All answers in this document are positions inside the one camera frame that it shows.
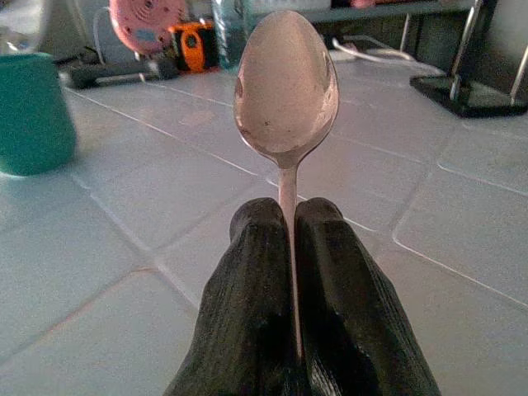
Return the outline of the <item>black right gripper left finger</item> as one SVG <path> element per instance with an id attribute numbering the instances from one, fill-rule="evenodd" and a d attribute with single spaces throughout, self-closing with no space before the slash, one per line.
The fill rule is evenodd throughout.
<path id="1" fill-rule="evenodd" d="M 290 245 L 269 197 L 234 214 L 230 244 L 202 293 L 189 351 L 167 395 L 303 395 L 295 357 Z"/>

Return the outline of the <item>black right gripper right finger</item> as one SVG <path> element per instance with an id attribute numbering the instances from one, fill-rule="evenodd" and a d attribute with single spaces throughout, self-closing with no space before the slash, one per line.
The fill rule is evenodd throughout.
<path id="1" fill-rule="evenodd" d="M 301 202 L 295 249 L 313 395 L 438 395 L 390 279 L 330 200 Z"/>

